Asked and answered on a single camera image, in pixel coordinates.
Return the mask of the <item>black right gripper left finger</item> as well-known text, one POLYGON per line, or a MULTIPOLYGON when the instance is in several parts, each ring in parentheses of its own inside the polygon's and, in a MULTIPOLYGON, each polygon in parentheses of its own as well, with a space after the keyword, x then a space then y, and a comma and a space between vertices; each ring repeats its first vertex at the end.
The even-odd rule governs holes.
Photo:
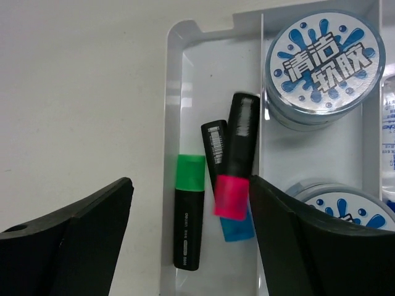
POLYGON ((1 295, 108 295, 133 191, 123 177, 1 232, 1 295))

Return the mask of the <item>black highlighter pink cap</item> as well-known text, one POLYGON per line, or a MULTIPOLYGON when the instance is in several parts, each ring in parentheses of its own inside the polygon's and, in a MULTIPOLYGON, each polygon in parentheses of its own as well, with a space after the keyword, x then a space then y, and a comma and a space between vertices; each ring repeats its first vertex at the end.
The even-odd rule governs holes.
POLYGON ((259 122, 260 98, 234 93, 214 189, 214 214, 219 217, 235 221, 246 217, 259 122))

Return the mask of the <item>large blue cleaning gel jar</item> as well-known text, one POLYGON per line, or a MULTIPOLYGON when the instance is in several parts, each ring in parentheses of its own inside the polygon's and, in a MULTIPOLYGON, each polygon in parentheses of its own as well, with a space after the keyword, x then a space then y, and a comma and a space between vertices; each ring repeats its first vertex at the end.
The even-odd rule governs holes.
POLYGON ((345 10, 318 10, 285 26, 266 53, 271 116, 298 131, 326 127, 358 108, 383 76, 386 50, 374 24, 345 10))

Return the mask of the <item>black highlighter blue cap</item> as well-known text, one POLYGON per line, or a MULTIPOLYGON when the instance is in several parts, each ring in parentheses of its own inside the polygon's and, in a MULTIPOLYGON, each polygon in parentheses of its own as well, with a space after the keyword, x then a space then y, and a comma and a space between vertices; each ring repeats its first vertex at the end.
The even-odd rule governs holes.
MULTIPOLYGON (((216 180, 222 163, 226 129, 226 120, 215 120, 201 126, 202 141, 213 191, 215 191, 216 180)), ((245 241, 255 236, 250 210, 247 211, 246 218, 243 221, 222 217, 219 219, 225 242, 245 241)))

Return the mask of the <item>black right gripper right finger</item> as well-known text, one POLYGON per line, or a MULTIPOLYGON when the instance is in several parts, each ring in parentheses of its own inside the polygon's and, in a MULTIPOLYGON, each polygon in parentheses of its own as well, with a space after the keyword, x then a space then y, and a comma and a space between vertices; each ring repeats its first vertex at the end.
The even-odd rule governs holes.
POLYGON ((249 201, 270 295, 393 295, 394 233, 298 201, 261 177, 249 201))

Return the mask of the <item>black highlighter with barcode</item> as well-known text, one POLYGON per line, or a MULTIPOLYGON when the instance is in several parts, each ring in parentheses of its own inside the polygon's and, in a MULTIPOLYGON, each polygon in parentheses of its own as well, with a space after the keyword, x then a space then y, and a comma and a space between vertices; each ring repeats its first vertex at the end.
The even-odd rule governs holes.
POLYGON ((177 158, 173 220, 173 264, 178 269, 199 268, 205 196, 203 155, 177 158))

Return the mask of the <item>blue spray pen bottle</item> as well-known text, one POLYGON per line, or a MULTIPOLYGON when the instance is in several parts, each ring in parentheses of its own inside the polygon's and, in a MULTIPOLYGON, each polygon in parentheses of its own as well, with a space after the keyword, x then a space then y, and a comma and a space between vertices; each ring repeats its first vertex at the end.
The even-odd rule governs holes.
POLYGON ((387 77, 382 86, 382 196, 394 211, 394 75, 387 77))

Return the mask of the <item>small blue cleaning gel jar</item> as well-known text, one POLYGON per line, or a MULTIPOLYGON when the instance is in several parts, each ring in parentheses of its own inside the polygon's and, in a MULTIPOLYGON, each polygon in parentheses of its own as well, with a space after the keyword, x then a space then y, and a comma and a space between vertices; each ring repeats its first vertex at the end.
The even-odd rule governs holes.
POLYGON ((394 212, 360 189, 324 179, 296 183, 286 193, 335 218, 362 226, 394 231, 394 212))

